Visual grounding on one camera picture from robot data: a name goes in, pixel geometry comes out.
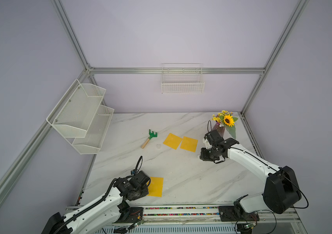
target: mounting plate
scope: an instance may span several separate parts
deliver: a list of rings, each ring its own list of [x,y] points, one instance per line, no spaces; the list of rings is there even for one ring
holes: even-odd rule
[[[228,221],[259,221],[258,214],[255,214],[254,212],[249,213],[247,216],[242,217],[240,219],[236,218],[234,206],[220,206],[219,209],[219,216],[221,218],[222,222],[228,222]]]
[[[130,214],[135,213],[136,215],[140,216],[143,218],[143,207],[131,207],[130,208]],[[135,221],[138,221],[138,217],[135,215],[130,215],[125,221],[117,221],[115,223],[134,223]]]

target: black bracket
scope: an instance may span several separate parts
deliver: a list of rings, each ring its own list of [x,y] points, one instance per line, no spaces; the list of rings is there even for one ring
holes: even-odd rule
[[[129,215],[124,220],[118,220],[115,223],[135,223],[139,221],[138,216],[143,217],[143,207],[130,207]]]
[[[219,216],[222,222],[229,221],[259,221],[259,216],[255,212],[238,215],[234,206],[219,206]]]

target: flower vase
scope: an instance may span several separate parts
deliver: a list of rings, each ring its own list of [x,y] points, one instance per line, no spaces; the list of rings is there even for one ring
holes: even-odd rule
[[[224,126],[219,126],[220,125],[220,123],[215,123],[215,125],[214,125],[214,127],[213,127],[213,129],[212,130],[217,130],[217,132],[219,133],[219,135],[221,136],[221,137],[223,137],[223,134],[224,134],[224,131],[225,131],[225,127]]]

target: black cable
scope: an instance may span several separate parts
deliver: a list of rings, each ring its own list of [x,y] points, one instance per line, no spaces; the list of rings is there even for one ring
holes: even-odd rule
[[[207,124],[208,124],[208,126],[207,126],[207,127],[208,127],[208,128],[207,128],[207,129],[208,129],[207,132],[209,132],[209,123],[210,123],[210,131],[212,130],[212,122],[209,120],[209,121],[207,122]]]
[[[275,230],[275,228],[276,228],[276,217],[275,217],[275,214],[274,214],[274,212],[272,212],[271,210],[266,210],[266,211],[270,211],[271,213],[273,213],[273,216],[274,216],[274,218],[275,218],[275,226],[274,226],[274,228],[272,229],[272,231],[271,232],[273,232],[274,230]]]
[[[237,224],[238,224],[238,222],[239,222],[240,220],[244,220],[244,221],[248,224],[248,221],[247,221],[246,219],[239,219],[238,221],[236,221],[235,226],[234,226],[234,230],[235,230],[236,234],[238,234],[238,232],[236,231],[236,229],[237,229]]]
[[[258,159],[256,156],[254,156],[253,154],[251,154],[251,153],[249,153],[248,151],[243,151],[242,149],[238,149],[238,148],[235,148],[235,147],[231,147],[232,149],[237,149],[237,150],[240,150],[240,151],[242,151],[242,152],[245,152],[245,153],[248,153],[248,154],[250,154],[251,156],[253,156],[254,158],[256,158],[258,161],[260,161],[260,162],[262,162],[262,160],[260,160],[260,159]],[[296,186],[291,180],[289,180],[285,175],[282,175],[281,173],[280,173],[280,170],[279,171],[277,171],[277,170],[275,170],[274,168],[272,168],[271,166],[269,166],[269,165],[267,165],[266,163],[264,163],[264,162],[262,162],[263,164],[265,164],[268,168],[271,168],[271,169],[273,169],[274,171],[276,171],[276,173],[279,173],[281,176],[283,176],[285,179],[287,179],[291,184],[293,184],[293,186],[295,186],[299,191],[300,191],[300,193],[304,196],[304,198],[305,198],[305,200],[306,200],[306,206],[305,207],[293,207],[293,206],[291,206],[291,208],[295,208],[295,209],[306,209],[306,208],[308,208],[309,207],[309,201],[308,201],[308,199],[306,198],[306,196],[305,196],[305,194],[301,191],[301,189],[298,187],[298,186]]]
[[[245,152],[245,153],[248,153],[248,154],[250,154],[251,156],[253,156],[255,159],[257,159],[258,161],[262,162],[262,160],[260,160],[259,158],[257,158],[257,157],[254,156],[253,154],[249,153],[248,151],[243,151],[242,149],[238,149],[238,148],[235,148],[235,147],[231,147],[231,148],[232,148],[232,149],[240,150],[240,151]]]
[[[125,227],[117,228],[116,231],[118,233],[127,233],[128,232],[127,228],[125,228]]]
[[[149,178],[149,183],[148,183],[147,187],[149,187],[149,185],[150,185],[150,181],[151,181],[151,179]]]
[[[140,171],[141,166],[142,166],[142,156],[140,156],[140,158],[139,158],[139,160],[138,160],[138,162],[137,162],[137,164],[136,164],[134,175],[136,175],[136,174]]]
[[[98,200],[97,202],[95,202],[94,204],[90,205],[89,207],[85,208],[84,210],[80,211],[79,213],[75,214],[73,217],[69,218],[62,226],[60,226],[59,228],[57,228],[57,230],[55,232],[53,232],[53,234],[57,234],[61,231],[62,228],[64,228],[68,223],[76,220],[76,218],[78,218],[79,216],[81,216],[82,214],[86,213],[87,211],[89,211],[90,209],[94,208],[96,205],[100,204],[101,202],[105,201],[106,197],[109,195],[109,192],[111,190],[111,188],[113,187],[113,184],[115,183],[117,179],[114,178],[112,180],[112,182],[110,183],[105,195]]]

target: metal rack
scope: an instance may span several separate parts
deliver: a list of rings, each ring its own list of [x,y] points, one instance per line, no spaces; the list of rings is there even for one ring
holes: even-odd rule
[[[47,122],[80,154],[98,153],[114,109],[101,105],[104,88],[78,80],[71,86],[75,90],[57,115],[57,106],[52,110]]]
[[[163,94],[201,94],[204,86],[202,64],[162,64],[161,88]]]

